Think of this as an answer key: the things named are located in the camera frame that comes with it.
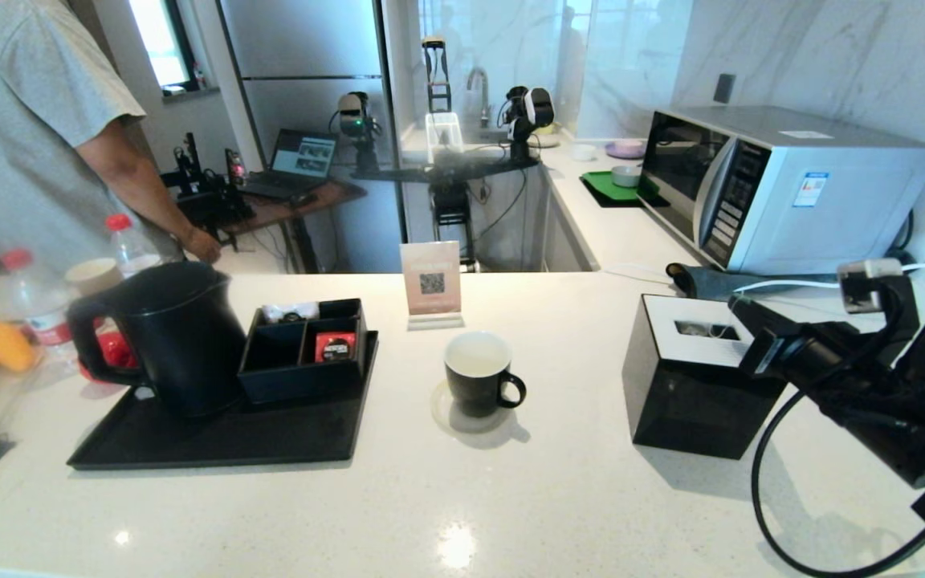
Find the person's right hand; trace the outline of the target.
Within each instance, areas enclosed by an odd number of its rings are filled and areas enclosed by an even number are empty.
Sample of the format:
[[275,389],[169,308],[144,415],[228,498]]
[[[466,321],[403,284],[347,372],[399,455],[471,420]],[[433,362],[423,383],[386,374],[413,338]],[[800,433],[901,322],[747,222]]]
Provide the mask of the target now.
[[180,244],[186,252],[191,253],[202,263],[208,263],[211,266],[221,257],[222,248],[220,242],[202,228],[190,227],[187,233],[182,235]]

